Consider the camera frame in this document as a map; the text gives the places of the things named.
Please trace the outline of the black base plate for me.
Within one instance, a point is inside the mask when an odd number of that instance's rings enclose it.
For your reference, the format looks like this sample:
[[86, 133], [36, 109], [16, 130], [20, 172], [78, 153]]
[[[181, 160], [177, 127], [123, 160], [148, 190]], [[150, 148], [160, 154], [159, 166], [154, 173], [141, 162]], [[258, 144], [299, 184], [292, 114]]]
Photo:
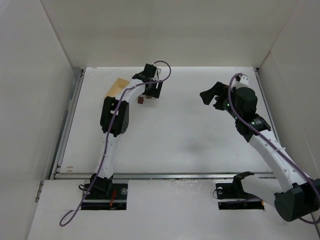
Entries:
[[213, 197], [218, 200], [219, 210], [264, 210], [264, 202], [250, 193], [237, 191], [232, 182], [217, 182]]
[[128, 183], [113, 183], [108, 193], [92, 188], [80, 205], [83, 211], [124, 211], [127, 209]]

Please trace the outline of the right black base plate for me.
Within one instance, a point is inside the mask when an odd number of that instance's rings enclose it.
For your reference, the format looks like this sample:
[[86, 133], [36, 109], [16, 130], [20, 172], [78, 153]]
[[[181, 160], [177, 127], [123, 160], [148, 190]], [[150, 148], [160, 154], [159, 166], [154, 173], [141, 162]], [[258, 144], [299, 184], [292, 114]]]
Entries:
[[250, 193], [237, 191], [232, 182], [217, 182], [213, 197], [218, 200], [219, 210], [264, 210], [264, 202]]

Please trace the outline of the dark brown wood block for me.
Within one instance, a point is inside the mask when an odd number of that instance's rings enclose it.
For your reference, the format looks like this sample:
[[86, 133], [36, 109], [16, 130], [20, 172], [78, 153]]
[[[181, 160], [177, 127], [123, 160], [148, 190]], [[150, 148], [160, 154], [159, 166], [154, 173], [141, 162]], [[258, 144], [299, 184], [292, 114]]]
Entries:
[[139, 96], [137, 99], [137, 103], [142, 105], [144, 103], [144, 98], [142, 96]]

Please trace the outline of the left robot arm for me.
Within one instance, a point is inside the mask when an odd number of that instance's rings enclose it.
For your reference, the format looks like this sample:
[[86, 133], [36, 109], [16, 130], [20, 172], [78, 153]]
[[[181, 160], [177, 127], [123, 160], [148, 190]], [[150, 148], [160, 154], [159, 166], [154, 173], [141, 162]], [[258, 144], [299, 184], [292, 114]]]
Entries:
[[115, 154], [121, 136], [127, 131], [130, 104], [142, 95], [159, 98], [163, 82], [161, 69], [146, 64], [130, 80], [118, 78], [103, 100], [100, 126], [103, 132], [99, 163], [90, 178], [90, 194], [109, 197], [113, 191]]

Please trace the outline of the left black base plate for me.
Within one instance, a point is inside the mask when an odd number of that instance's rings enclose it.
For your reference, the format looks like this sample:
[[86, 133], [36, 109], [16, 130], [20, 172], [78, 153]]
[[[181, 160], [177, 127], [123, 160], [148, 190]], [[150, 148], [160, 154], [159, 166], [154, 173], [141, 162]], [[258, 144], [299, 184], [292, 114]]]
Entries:
[[127, 209], [128, 183], [113, 183], [108, 193], [92, 188], [80, 205], [83, 211], [124, 211]]

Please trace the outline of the aluminium table edge rail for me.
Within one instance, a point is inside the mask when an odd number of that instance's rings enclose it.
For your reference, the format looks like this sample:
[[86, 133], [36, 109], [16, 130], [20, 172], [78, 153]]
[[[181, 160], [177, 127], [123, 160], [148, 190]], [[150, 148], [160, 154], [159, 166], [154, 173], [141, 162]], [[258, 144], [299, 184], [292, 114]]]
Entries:
[[57, 173], [57, 170], [63, 160], [86, 69], [73, 67], [72, 71], [74, 78], [71, 82], [71, 89], [67, 100], [66, 110], [62, 119], [53, 159], [50, 162], [50, 168], [45, 178], [46, 180], [52, 180], [55, 178], [55, 174]]

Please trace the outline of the front aluminium rail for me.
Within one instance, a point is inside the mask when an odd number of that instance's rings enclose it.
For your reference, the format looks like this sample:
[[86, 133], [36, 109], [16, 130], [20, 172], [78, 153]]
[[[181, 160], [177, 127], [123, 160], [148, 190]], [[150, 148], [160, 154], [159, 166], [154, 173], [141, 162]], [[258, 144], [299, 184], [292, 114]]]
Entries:
[[[209, 173], [114, 173], [117, 180], [183, 180], [183, 179], [232, 179], [239, 172], [209, 172]], [[50, 180], [85, 180], [91, 173], [53, 173]]]

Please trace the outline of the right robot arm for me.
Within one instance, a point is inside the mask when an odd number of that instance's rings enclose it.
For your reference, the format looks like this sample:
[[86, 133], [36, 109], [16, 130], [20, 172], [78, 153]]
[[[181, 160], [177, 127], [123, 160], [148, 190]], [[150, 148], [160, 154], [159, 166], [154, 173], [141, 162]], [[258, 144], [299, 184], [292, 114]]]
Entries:
[[241, 82], [217, 82], [199, 95], [205, 105], [215, 100], [216, 110], [233, 117], [238, 133], [260, 154], [278, 181], [273, 185], [245, 171], [235, 175], [232, 183], [217, 185], [222, 189], [218, 199], [225, 199], [231, 207], [265, 201], [287, 222], [302, 220], [320, 209], [320, 180], [309, 177], [279, 144], [268, 122], [256, 112], [258, 98], [253, 89]]

